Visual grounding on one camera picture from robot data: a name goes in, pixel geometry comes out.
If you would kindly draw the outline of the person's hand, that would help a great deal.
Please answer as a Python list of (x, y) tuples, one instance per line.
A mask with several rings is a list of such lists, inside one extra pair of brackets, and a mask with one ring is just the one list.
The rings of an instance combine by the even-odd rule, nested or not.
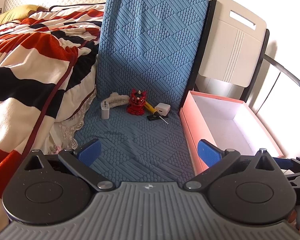
[(295, 210), (293, 210), (288, 219), (288, 223), (294, 228), (296, 227), (296, 218), (297, 218), (297, 212)]

